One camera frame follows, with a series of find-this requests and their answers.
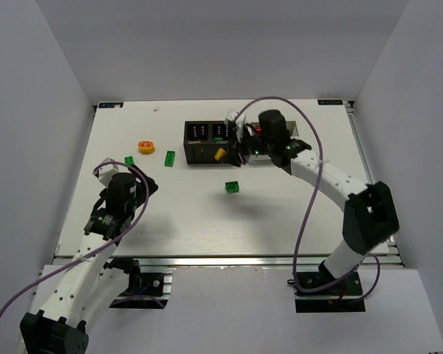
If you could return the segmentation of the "orange small lego brick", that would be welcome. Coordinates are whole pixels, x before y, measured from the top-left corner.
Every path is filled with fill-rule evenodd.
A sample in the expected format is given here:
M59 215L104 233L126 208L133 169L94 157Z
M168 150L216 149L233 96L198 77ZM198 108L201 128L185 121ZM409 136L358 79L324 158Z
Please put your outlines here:
M225 149L219 148L214 156L214 159L220 162L226 154L227 151Z

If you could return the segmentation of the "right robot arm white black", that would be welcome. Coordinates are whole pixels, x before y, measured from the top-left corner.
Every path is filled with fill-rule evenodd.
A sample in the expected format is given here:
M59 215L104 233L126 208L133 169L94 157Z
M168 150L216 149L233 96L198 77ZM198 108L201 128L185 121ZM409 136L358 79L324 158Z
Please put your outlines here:
M372 249L399 230L389 186L358 180L327 162L308 143L292 138L280 111L259 114L259 131L237 111L230 112L224 122L233 135L220 161L240 167L251 156L268 156L276 167L312 185L313 198L323 193L343 212L342 241L319 265L317 285L303 287L299 278L293 279L299 293L318 294L338 286Z

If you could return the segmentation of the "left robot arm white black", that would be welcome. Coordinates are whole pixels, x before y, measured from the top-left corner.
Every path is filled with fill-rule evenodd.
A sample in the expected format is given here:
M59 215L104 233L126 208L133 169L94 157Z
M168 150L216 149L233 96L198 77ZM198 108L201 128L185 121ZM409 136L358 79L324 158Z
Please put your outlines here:
M61 281L46 302L21 320L27 353L86 352L91 326L116 298L132 296L141 286L139 262L114 253L158 186L135 164L125 172L119 168L119 163L104 162L94 171L104 188L83 228L78 251L61 268Z

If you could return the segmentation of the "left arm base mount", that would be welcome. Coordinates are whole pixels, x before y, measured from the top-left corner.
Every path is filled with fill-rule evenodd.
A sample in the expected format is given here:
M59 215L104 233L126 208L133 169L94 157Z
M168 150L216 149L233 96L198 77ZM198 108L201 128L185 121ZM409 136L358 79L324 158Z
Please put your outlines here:
M142 272L140 263L130 257L117 257L107 262L107 269L120 269L128 279L128 287L111 304L110 308L163 309L167 299L163 299L165 274Z

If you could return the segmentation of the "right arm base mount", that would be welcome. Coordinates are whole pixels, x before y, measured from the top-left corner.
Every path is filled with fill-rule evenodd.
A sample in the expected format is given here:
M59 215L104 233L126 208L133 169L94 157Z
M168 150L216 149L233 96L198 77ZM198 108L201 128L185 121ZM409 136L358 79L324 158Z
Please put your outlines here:
M363 287L358 273L352 274L339 285L315 292L300 292L294 280L288 280L288 285L294 288L296 313L363 313L364 300L358 300L363 295Z

